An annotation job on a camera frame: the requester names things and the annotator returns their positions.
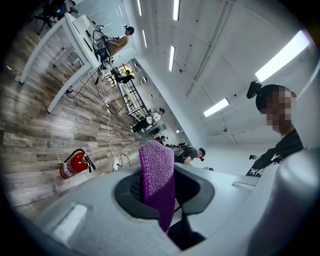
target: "electrical outlet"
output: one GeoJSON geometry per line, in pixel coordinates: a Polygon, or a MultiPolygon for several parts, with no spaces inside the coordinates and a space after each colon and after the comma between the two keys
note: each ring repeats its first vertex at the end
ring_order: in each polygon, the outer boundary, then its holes
{"type": "Polygon", "coordinates": [[[106,105],[106,107],[109,108],[109,104],[108,104],[107,100],[104,99],[103,102],[104,102],[104,104],[106,105]]]}
{"type": "Polygon", "coordinates": [[[118,170],[118,164],[119,164],[119,160],[117,159],[117,158],[115,158],[114,160],[113,160],[113,169],[115,170],[115,171],[117,171],[118,170]]]}

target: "wooden floor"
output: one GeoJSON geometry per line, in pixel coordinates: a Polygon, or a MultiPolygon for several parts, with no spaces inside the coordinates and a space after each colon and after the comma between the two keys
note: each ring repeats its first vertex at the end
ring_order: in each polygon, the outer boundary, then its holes
{"type": "MultiPolygon", "coordinates": [[[[70,54],[61,64],[53,68],[53,63],[62,52],[63,46],[70,43],[63,30],[54,36],[32,67],[24,85],[19,84],[19,76],[40,41],[36,31],[41,26],[33,21],[23,27],[8,52],[0,75],[0,161],[3,168],[4,185],[15,209],[34,220],[48,205],[80,183],[112,172],[114,157],[110,151],[107,133],[109,114],[103,107],[103,92],[97,89],[93,80],[81,90],[84,96],[69,98],[65,94],[53,112],[47,108],[62,84],[79,68],[72,65],[77,58],[70,54]],[[83,172],[63,180],[59,174],[61,161],[75,149],[84,149],[97,170],[83,172]]],[[[88,80],[87,74],[73,86],[79,90],[88,80]]],[[[117,86],[103,83],[109,100],[120,96],[117,86]]],[[[110,137],[112,150],[120,160],[120,154],[127,154],[132,164],[139,163],[138,149],[147,141],[139,134],[130,133],[129,125],[135,122],[127,115],[123,100],[112,104],[110,110],[110,137]]]]}

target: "man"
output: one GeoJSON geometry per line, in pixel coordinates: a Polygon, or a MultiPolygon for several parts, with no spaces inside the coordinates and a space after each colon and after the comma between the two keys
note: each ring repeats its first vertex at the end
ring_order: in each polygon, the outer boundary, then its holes
{"type": "Polygon", "coordinates": [[[188,165],[194,158],[204,160],[206,151],[203,148],[196,149],[194,147],[187,147],[183,149],[183,152],[174,156],[174,162],[188,165]]]}
{"type": "Polygon", "coordinates": [[[251,99],[255,95],[256,107],[266,115],[267,125],[271,125],[281,136],[280,142],[261,155],[246,174],[260,177],[267,166],[280,164],[286,157],[302,150],[303,145],[291,121],[291,107],[297,98],[296,94],[282,85],[268,84],[262,87],[261,83],[253,81],[246,96],[251,99]]]}
{"type": "Polygon", "coordinates": [[[120,38],[119,40],[112,42],[110,39],[108,40],[110,44],[110,55],[111,57],[115,55],[117,52],[119,52],[123,47],[127,45],[129,42],[132,34],[135,32],[135,29],[132,26],[128,26],[125,29],[125,36],[120,38]]]}
{"type": "Polygon", "coordinates": [[[134,79],[134,76],[130,74],[130,71],[129,70],[126,70],[125,73],[119,73],[118,69],[117,68],[113,68],[111,69],[111,74],[114,75],[115,77],[115,80],[118,82],[118,83],[128,83],[131,79],[134,79]]]}
{"type": "Polygon", "coordinates": [[[163,108],[159,108],[159,114],[153,113],[151,115],[147,115],[144,120],[138,122],[134,126],[130,126],[130,131],[135,133],[136,131],[140,131],[141,129],[147,128],[149,125],[155,125],[157,122],[161,120],[161,115],[165,113],[163,108]]]}

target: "fire extinguisher hose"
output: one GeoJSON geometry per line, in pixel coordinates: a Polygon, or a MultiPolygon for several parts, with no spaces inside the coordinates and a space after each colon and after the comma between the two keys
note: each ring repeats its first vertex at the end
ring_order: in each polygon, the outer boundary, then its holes
{"type": "Polygon", "coordinates": [[[78,151],[81,151],[81,152],[84,154],[84,157],[85,157],[86,160],[88,161],[89,173],[91,173],[91,172],[92,172],[91,167],[92,167],[94,170],[96,169],[96,167],[95,167],[94,163],[91,161],[90,157],[87,156],[86,152],[85,152],[83,149],[81,149],[81,148],[78,148],[78,149],[76,149],[75,151],[73,151],[73,153],[72,153],[71,155],[69,155],[69,157],[68,157],[66,160],[64,160],[62,164],[64,165],[64,164],[65,164],[76,152],[78,152],[78,151]]]}

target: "black t-shirt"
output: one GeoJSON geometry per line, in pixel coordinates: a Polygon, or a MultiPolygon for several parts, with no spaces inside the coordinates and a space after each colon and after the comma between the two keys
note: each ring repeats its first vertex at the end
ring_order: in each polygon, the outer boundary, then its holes
{"type": "Polygon", "coordinates": [[[127,76],[122,78],[122,83],[126,84],[133,78],[134,78],[134,76],[132,74],[128,74],[127,76]]]}
{"type": "Polygon", "coordinates": [[[175,158],[176,163],[183,164],[187,157],[194,159],[198,154],[198,150],[194,147],[187,147],[183,150],[183,153],[175,158]]]}
{"type": "Polygon", "coordinates": [[[286,157],[303,149],[296,131],[290,131],[274,148],[268,149],[252,165],[246,176],[260,177],[267,166],[280,164],[286,157]]]}

